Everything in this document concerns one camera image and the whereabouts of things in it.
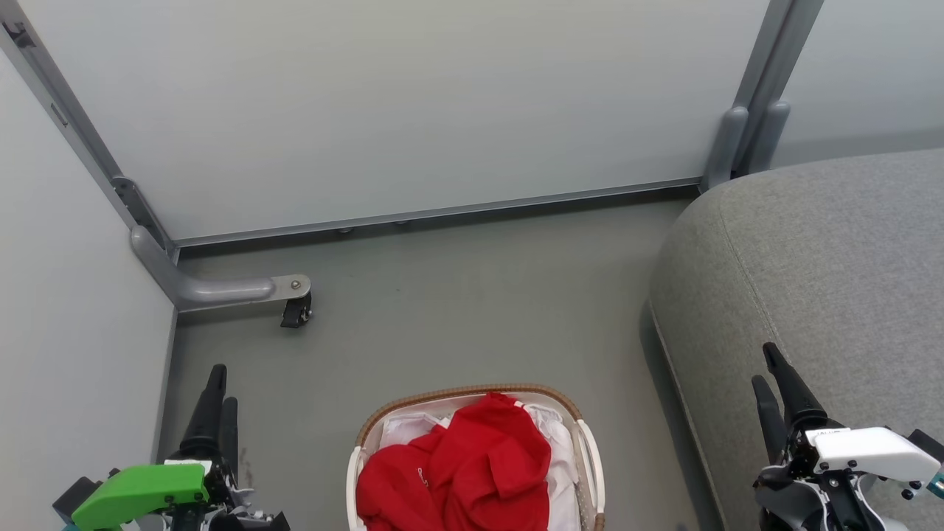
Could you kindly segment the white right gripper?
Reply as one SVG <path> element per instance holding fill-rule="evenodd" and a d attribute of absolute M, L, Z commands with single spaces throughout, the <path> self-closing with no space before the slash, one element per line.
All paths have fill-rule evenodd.
<path fill-rule="evenodd" d="M 819 429 L 828 414 L 798 371 L 775 343 L 765 343 L 763 353 L 783 417 L 768 381 L 753 376 L 770 464 L 753 483 L 760 529 L 906 530 L 867 501 L 877 481 L 899 485 L 908 501 L 924 492 L 942 498 L 942 445 L 934 438 L 918 430 L 904 437 L 887 427 Z"/>

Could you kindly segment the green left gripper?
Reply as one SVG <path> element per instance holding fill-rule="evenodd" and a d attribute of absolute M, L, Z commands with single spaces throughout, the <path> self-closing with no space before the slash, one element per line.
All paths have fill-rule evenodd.
<path fill-rule="evenodd" d="M 215 365 L 193 409 L 180 456 L 115 468 L 105 481 L 81 477 L 54 501 L 67 530 L 122 530 L 155 516 L 164 530 L 288 530 L 283 513 L 253 510 L 238 487 L 238 400 L 226 397 L 227 369 Z M 223 457 L 223 460 L 212 460 Z"/>

